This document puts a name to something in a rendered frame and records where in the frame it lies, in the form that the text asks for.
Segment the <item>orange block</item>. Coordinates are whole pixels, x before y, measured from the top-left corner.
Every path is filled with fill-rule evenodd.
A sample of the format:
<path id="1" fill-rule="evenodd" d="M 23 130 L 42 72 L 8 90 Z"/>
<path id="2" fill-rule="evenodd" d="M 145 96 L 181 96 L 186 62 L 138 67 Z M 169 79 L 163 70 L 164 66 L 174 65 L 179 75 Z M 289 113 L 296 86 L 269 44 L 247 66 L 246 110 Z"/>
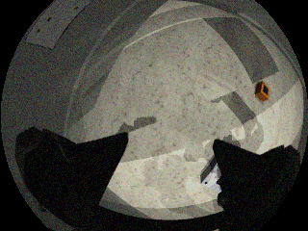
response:
<path id="1" fill-rule="evenodd" d="M 270 88 L 269 85 L 265 84 L 265 82 L 259 82 L 259 84 L 257 85 L 257 88 L 255 88 L 257 90 L 255 90 L 254 95 L 258 97 L 259 100 L 262 101 L 267 101 L 269 100 L 269 96 L 270 96 Z"/>

